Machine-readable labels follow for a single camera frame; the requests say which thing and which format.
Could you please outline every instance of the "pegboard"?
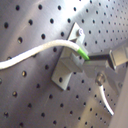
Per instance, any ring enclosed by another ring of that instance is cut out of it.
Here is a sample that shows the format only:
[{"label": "pegboard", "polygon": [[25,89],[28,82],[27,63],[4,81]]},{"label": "pegboard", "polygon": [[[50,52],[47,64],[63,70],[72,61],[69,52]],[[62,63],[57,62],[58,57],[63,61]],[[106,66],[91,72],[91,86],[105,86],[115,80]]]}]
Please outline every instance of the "pegboard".
[{"label": "pegboard", "polygon": [[[84,30],[89,53],[113,48],[127,39],[127,7],[127,0],[1,0],[0,61],[67,39],[74,22]],[[66,91],[52,82],[61,51],[50,48],[0,71],[1,128],[108,128],[112,117],[94,79],[74,72]],[[118,96],[104,87],[115,110]]]}]

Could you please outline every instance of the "wire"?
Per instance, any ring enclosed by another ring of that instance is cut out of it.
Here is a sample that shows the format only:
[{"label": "wire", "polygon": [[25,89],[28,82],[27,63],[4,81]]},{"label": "wire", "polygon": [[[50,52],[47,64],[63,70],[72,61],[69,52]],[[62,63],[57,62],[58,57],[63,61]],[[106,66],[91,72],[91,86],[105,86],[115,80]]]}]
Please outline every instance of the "wire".
[{"label": "wire", "polygon": [[114,112],[113,112],[113,110],[111,109],[111,107],[109,106],[109,104],[107,102],[107,99],[106,99],[105,94],[104,94],[103,85],[99,86],[99,88],[100,88],[100,94],[101,94],[101,97],[103,99],[103,102],[106,105],[106,108],[108,109],[108,111],[110,112],[110,114],[113,116],[114,115]]},{"label": "wire", "polygon": [[22,54],[19,54],[16,57],[13,57],[10,60],[0,62],[0,70],[9,68],[9,67],[41,52],[41,51],[44,51],[50,47],[55,47],[55,46],[69,47],[69,48],[73,49],[74,51],[76,51],[78,54],[80,54],[85,60],[89,60],[89,57],[87,56],[87,54],[77,44],[75,44],[71,41],[67,41],[67,40],[55,40],[55,41],[51,41],[51,42],[42,44],[42,45],[35,47],[31,50],[28,50]]}]

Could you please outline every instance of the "gray metal panel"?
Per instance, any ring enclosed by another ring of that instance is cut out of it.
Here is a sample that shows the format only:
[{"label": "gray metal panel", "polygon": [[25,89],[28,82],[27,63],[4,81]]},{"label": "gray metal panel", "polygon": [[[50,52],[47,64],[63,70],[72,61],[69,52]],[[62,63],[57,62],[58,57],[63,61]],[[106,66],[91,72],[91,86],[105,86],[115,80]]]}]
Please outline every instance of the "gray metal panel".
[{"label": "gray metal panel", "polygon": [[[19,10],[15,9],[16,5],[20,6]],[[83,28],[85,47],[89,52],[114,47],[128,35],[127,6],[127,0],[1,0],[0,61],[51,40],[67,39],[74,22]],[[23,39],[21,44],[17,41],[19,37]],[[50,48],[0,71],[1,128],[108,127],[111,116],[100,102],[94,79],[87,78],[84,73],[73,74],[66,91],[52,82],[61,50],[61,47],[57,47],[57,51]],[[119,70],[125,72],[125,65]],[[26,71],[26,77],[22,76],[23,71]],[[104,87],[114,110],[118,97],[110,86],[106,84]]]}]

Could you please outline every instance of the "metal bracket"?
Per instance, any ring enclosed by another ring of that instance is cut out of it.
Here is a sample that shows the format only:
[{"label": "metal bracket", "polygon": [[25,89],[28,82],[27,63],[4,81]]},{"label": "metal bracket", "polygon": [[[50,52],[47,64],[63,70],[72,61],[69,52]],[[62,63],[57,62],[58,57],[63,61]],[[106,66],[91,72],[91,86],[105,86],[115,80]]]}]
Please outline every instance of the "metal bracket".
[{"label": "metal bracket", "polygon": [[[68,40],[78,44],[85,53],[88,54],[82,42],[84,41],[85,34],[77,23],[74,23],[70,32]],[[60,59],[55,67],[52,75],[52,80],[63,90],[66,90],[72,72],[82,72],[82,63],[79,61],[78,54],[70,48],[63,48]]]}]

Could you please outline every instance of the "white cable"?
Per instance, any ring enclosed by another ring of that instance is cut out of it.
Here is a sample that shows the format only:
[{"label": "white cable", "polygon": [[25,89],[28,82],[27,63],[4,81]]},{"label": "white cable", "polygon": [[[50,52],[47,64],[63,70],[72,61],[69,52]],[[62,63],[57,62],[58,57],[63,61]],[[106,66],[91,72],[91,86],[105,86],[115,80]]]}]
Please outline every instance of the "white cable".
[{"label": "white cable", "polygon": [[31,57],[33,55],[41,52],[41,51],[44,51],[45,49],[48,49],[50,47],[55,47],[55,46],[66,46],[66,47],[69,47],[75,51],[78,51],[78,49],[80,48],[77,44],[72,43],[70,41],[66,41],[66,40],[51,41],[51,42],[42,44],[38,47],[35,47],[31,50],[28,50],[22,54],[19,54],[18,56],[14,57],[10,60],[0,62],[0,70],[5,69],[5,68],[9,68],[9,67],[11,67],[11,66]]},{"label": "white cable", "polygon": [[100,88],[101,97],[102,97],[102,99],[103,99],[103,102],[104,102],[106,108],[108,109],[108,111],[110,112],[111,115],[114,115],[114,112],[113,112],[113,110],[111,109],[111,107],[109,106],[109,104],[108,104],[108,102],[107,102],[107,99],[106,99],[106,97],[105,97],[103,85],[101,85],[99,88]]}]

